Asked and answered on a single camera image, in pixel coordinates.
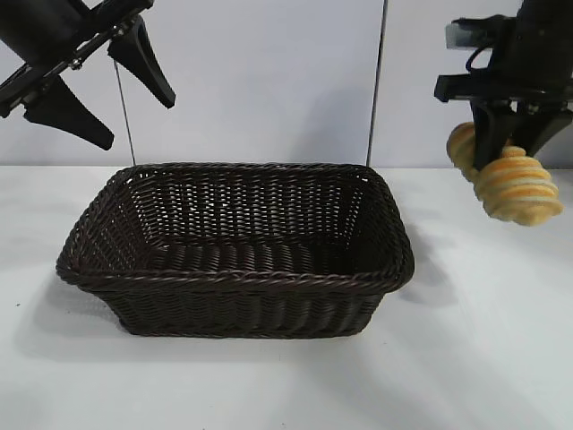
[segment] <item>screw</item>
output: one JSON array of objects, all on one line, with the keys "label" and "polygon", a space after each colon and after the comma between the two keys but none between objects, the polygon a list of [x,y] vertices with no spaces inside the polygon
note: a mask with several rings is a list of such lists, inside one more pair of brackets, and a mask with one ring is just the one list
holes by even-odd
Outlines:
[{"label": "screw", "polygon": [[72,70],[80,70],[82,66],[83,64],[81,63],[81,60],[79,58],[74,58],[70,63],[70,68]]}]

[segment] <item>toy croissant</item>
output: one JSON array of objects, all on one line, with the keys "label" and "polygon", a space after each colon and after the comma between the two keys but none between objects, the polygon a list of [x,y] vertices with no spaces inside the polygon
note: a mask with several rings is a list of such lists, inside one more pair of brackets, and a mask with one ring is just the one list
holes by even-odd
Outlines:
[{"label": "toy croissant", "polygon": [[475,128],[459,125],[448,140],[448,155],[492,218],[537,226],[563,212],[559,190],[541,163],[509,140],[501,157],[481,171],[474,168]]}]

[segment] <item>white table surface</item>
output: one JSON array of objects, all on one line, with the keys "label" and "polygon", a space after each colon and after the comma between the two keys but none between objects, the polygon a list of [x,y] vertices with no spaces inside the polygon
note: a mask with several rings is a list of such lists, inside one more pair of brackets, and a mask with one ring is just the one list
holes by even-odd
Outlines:
[{"label": "white table surface", "polygon": [[488,219],[455,170],[384,170],[414,280],[344,340],[144,339],[54,263],[116,168],[0,168],[0,428],[571,429],[565,214]]}]

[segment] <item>robotic arm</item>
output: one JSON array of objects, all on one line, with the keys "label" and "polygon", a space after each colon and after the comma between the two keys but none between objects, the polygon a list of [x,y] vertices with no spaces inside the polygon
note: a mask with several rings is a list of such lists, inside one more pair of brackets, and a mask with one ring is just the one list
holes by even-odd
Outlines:
[{"label": "robotic arm", "polygon": [[138,78],[165,107],[175,94],[151,48],[140,13],[154,0],[0,0],[0,39],[25,64],[0,85],[0,116],[22,104],[32,123],[58,128],[104,150],[114,135],[75,98],[60,77],[78,70],[111,41],[108,54]]},{"label": "robotic arm", "polygon": [[[509,138],[533,157],[573,121],[573,2],[524,0],[516,18],[460,19],[447,28],[447,41],[476,49],[468,74],[440,76],[435,96],[469,100],[478,171],[500,156]],[[474,69],[486,48],[489,64]]]}]

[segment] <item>dark brown wicker basket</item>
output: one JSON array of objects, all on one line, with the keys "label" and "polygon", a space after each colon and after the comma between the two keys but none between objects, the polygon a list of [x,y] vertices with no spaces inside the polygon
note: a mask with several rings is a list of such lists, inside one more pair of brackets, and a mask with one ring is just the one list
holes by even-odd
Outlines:
[{"label": "dark brown wicker basket", "polygon": [[369,168],[165,164],[115,174],[56,269],[133,334],[325,338],[361,331],[414,258]]}]

